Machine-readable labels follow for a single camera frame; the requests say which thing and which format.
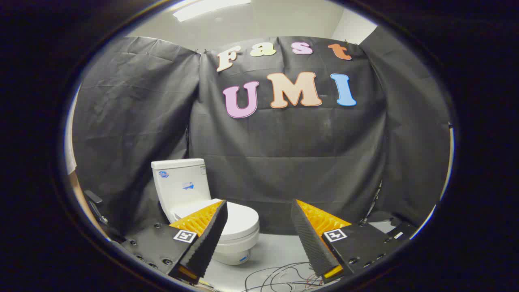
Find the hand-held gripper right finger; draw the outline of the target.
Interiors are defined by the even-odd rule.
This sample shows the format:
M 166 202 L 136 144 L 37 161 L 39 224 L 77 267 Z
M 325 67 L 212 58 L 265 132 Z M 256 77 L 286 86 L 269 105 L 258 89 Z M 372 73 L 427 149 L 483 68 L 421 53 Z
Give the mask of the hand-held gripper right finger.
M 391 255 L 403 233 L 384 233 L 369 223 L 349 223 L 294 199 L 291 219 L 307 258 L 324 284 L 367 270 Z

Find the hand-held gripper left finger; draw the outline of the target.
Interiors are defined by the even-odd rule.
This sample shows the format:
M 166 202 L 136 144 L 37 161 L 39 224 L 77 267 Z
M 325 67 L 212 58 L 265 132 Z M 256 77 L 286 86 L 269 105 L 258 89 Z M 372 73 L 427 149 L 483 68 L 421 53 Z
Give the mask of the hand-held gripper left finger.
M 191 285 L 204 277 L 228 219 L 227 201 L 130 235 L 122 247 L 141 264 Z

